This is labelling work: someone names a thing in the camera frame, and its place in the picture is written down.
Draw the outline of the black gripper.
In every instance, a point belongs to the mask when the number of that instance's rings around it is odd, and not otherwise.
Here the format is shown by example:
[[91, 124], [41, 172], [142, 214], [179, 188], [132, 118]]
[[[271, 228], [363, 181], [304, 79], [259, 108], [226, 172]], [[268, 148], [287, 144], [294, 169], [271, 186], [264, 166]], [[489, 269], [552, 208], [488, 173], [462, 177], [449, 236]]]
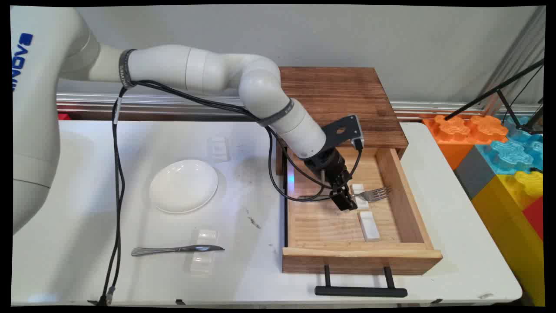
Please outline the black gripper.
[[311, 158], [304, 159], [303, 162], [314, 175], [318, 178], [324, 177], [325, 182], [332, 187], [330, 199], [339, 210], [357, 209], [357, 204], [347, 186], [353, 174], [348, 171], [345, 159], [336, 148], [322, 151]]

